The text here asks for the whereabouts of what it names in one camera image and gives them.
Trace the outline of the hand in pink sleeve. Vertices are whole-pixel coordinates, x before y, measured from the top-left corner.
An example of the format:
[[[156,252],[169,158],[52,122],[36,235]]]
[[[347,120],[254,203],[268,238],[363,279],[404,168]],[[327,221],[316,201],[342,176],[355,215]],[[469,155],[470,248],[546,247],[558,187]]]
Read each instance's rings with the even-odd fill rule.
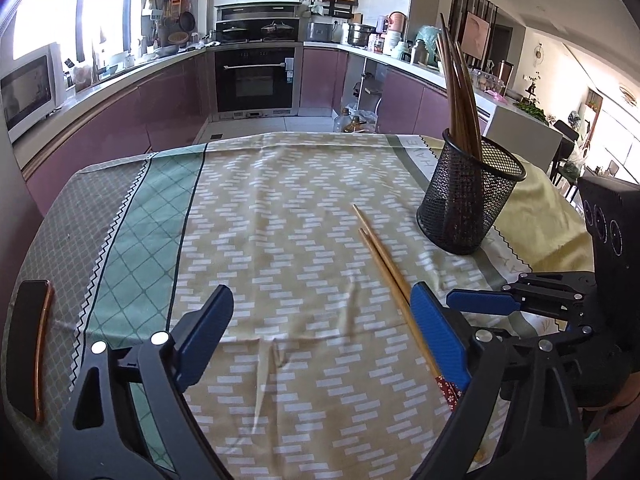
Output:
[[[587,478],[594,479],[608,466],[628,439],[639,417],[639,393],[621,393],[599,411],[583,410],[589,422],[585,434]]]

